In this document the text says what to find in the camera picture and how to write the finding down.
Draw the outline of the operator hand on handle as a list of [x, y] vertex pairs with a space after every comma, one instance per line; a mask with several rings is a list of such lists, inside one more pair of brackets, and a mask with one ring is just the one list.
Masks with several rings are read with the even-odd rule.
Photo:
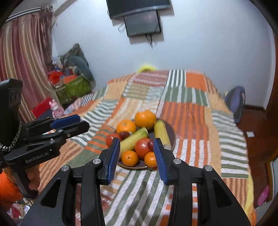
[[[3, 169], [4, 173], [7, 175], [9, 180], [17, 185], [15, 177], [12, 175], [12, 170], [10, 167]], [[29, 169], [25, 170], [27, 173], [27, 176], [29, 178], [29, 188], [32, 190], [38, 190], [40, 186], [40, 166], [36, 165], [34, 167], [31, 167]]]

